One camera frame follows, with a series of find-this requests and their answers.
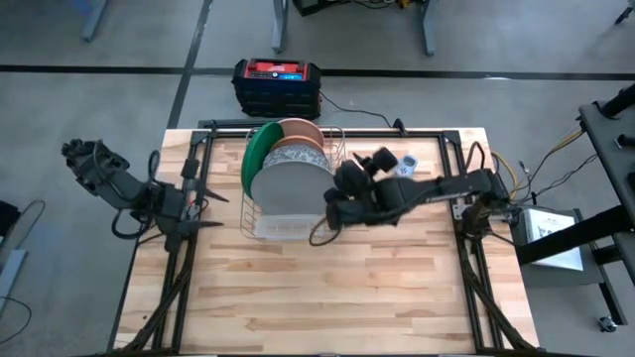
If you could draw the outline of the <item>red black power station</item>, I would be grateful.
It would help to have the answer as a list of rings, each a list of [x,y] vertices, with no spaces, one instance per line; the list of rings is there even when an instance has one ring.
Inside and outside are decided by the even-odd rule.
[[[243,113],[251,117],[320,116],[321,69],[312,62],[242,59],[231,83]]]

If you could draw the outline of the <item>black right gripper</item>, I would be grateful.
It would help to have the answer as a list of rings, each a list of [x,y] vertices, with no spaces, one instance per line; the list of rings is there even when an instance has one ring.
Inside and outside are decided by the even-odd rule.
[[[389,216],[379,208],[371,192],[373,180],[355,162],[344,161],[336,170],[333,181],[335,187],[323,195],[328,203],[326,221],[330,230],[358,224],[397,225],[396,216]]]

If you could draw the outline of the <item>grey table leg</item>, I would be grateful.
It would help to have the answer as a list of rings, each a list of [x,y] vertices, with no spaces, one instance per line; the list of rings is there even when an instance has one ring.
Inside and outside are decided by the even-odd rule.
[[[433,57],[436,53],[434,22],[438,4],[439,0],[423,0],[421,5],[423,46],[424,53],[427,57]]]
[[[272,50],[275,54],[281,54],[285,50],[289,4],[290,0],[272,0]]]
[[[91,43],[94,40],[108,3],[109,0],[85,0],[86,20],[80,34],[83,41]]]

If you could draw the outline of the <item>white plastic cutlery caddy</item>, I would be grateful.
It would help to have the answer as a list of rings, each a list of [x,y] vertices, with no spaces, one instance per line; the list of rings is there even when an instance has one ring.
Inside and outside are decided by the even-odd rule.
[[[263,215],[256,220],[256,238],[274,241],[308,240],[324,215],[290,214]]]

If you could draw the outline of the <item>black metal desk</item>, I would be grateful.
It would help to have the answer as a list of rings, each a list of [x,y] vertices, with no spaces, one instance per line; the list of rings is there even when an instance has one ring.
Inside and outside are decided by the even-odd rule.
[[[635,83],[612,99],[579,108],[586,132],[620,203],[518,250],[521,265],[550,258],[606,236],[635,243]]]

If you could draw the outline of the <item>pink plate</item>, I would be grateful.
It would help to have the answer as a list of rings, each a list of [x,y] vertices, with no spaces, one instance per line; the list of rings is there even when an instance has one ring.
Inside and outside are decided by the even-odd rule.
[[[320,146],[324,145],[324,135],[320,128],[309,120],[302,118],[287,118],[278,122],[282,127],[284,135],[288,136],[305,136],[317,142]]]

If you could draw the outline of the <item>black white floral plate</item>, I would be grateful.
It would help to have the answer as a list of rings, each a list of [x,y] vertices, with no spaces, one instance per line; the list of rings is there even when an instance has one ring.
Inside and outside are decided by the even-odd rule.
[[[264,159],[262,169],[268,169],[278,164],[300,163],[313,165],[331,172],[330,161],[326,155],[307,145],[288,145],[271,151]]]

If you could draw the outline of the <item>green plate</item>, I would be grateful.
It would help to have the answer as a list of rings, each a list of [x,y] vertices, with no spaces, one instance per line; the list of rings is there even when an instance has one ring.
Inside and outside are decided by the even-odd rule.
[[[242,161],[241,183],[244,193],[252,197],[251,185],[262,170],[263,163],[275,143],[284,137],[282,126],[278,122],[263,125],[251,136]]]

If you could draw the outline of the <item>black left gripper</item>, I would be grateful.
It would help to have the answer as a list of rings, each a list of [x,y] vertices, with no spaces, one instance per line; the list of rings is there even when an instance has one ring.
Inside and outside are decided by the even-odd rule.
[[[203,201],[206,198],[228,202],[227,198],[201,185],[197,189],[197,199]],[[200,229],[223,226],[222,222],[184,218],[187,195],[171,183],[159,184],[157,202],[157,225],[160,232],[166,236],[164,249],[167,252],[177,252],[182,240]]]

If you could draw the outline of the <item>large grey plate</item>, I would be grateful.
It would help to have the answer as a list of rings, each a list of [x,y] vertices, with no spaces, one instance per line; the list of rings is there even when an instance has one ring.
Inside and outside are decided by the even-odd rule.
[[[323,214],[323,194],[332,187],[332,174],[325,168],[304,162],[281,162],[256,175],[251,194],[266,215]]]

